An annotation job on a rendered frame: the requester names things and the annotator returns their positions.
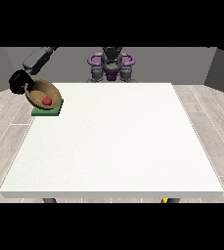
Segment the green square pad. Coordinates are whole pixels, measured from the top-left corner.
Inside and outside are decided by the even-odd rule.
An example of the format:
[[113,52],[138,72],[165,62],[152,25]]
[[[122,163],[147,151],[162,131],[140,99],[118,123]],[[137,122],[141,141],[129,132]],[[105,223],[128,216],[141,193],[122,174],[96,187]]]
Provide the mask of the green square pad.
[[53,109],[40,109],[40,108],[35,107],[31,111],[31,115],[32,116],[59,116],[63,103],[64,101],[61,101],[60,105]]

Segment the brown wooden bowl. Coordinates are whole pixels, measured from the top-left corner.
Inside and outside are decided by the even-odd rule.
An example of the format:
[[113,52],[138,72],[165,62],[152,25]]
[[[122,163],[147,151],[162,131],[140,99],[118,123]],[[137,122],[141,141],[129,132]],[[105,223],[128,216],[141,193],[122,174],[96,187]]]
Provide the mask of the brown wooden bowl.
[[[33,79],[34,84],[24,85],[25,96],[27,100],[39,109],[54,109],[62,103],[60,91],[50,82],[43,79]],[[50,98],[52,103],[45,105],[44,98]]]

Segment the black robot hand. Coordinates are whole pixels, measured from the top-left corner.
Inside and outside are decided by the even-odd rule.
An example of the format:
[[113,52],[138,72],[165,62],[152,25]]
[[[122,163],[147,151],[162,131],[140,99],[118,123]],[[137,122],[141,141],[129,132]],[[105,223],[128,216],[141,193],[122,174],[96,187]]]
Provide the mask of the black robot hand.
[[23,70],[17,70],[9,79],[10,90],[13,94],[23,95],[25,93],[24,86],[27,86],[27,90],[30,91],[34,85],[31,77]]

